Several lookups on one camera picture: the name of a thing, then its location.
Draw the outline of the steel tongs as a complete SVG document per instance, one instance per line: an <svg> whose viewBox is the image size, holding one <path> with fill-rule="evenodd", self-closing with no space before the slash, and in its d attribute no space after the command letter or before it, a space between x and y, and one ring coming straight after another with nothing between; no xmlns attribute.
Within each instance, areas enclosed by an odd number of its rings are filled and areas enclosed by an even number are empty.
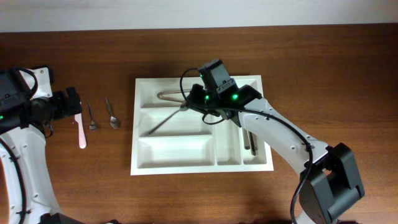
<svg viewBox="0 0 398 224"><path fill-rule="evenodd" d="M159 100L170 101L175 103L185 103L188 101L183 97L180 90L164 90L156 94Z"/></svg>

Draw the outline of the large steel spoon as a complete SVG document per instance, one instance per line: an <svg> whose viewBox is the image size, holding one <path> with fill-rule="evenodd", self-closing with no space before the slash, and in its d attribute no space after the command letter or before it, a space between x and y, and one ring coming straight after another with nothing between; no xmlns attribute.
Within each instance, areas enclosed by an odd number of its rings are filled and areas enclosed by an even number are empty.
<svg viewBox="0 0 398 224"><path fill-rule="evenodd" d="M171 115L169 115L168 117L166 117L163 121L161 121L159 124L157 124L155 127L153 127L152 129L148 130L145 135L146 136L150 136L151 134L153 134L154 132L156 132L162 125L164 125L168 120L170 120L173 116L175 116L177 113L179 112L184 112L188 110L188 105L186 103L181 104L180 108L173 112Z"/></svg>

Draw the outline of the small steel teaspoon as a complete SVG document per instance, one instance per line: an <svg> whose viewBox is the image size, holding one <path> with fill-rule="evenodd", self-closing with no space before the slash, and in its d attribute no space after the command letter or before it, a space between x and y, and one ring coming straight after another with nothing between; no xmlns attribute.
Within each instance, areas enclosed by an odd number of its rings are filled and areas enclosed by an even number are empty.
<svg viewBox="0 0 398 224"><path fill-rule="evenodd" d="M118 120L117 117L114 116L113 108L112 108L111 103L107 97L105 98L105 102L106 102L106 107L107 107L107 110L108 110L108 113L110 116L109 124L113 129L118 129L121 125L120 120Z"/></svg>

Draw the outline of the small thin teaspoon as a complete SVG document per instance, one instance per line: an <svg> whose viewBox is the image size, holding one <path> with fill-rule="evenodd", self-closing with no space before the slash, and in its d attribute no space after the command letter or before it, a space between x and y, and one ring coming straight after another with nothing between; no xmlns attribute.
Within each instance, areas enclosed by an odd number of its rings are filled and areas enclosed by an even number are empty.
<svg viewBox="0 0 398 224"><path fill-rule="evenodd" d="M95 120L94 120L94 117L93 117L93 113L92 113L92 110L91 110L91 106L90 106L90 101L89 101L89 100L87 100L87 105L88 105L88 112L89 112L89 116L90 116L89 130L90 130L90 131L97 131L97 130L98 130L98 127L97 127L96 122L95 122Z"/></svg>

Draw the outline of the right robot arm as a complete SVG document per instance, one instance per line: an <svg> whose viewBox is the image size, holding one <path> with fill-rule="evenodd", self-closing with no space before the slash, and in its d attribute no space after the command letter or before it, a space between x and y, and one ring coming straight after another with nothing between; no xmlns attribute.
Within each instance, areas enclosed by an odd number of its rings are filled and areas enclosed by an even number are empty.
<svg viewBox="0 0 398 224"><path fill-rule="evenodd" d="M196 71L203 82L183 95L189 108L256 135L275 150L299 176L290 203L292 223L339 223L339 217L365 195L353 151L302 131L277 112L250 85L238 86L220 59Z"/></svg>

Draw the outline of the steel fork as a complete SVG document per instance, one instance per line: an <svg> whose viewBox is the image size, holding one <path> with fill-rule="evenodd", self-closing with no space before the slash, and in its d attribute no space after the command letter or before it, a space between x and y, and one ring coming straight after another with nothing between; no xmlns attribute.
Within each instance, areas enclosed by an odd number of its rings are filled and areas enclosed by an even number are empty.
<svg viewBox="0 0 398 224"><path fill-rule="evenodd" d="M251 146L250 146L250 142L249 142L249 133L247 130L242 129L243 132L243 142L244 142L244 148L246 150L250 150Z"/></svg>

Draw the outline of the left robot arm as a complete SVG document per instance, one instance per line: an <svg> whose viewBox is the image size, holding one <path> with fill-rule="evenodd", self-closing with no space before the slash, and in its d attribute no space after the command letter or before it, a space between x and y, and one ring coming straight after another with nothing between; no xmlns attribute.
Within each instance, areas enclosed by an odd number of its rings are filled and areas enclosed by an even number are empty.
<svg viewBox="0 0 398 224"><path fill-rule="evenodd" d="M55 197L45 148L51 122L74 117L78 144L87 146L82 106L74 87L53 92L53 71L42 65L1 71L1 163L9 223L76 223Z"/></svg>

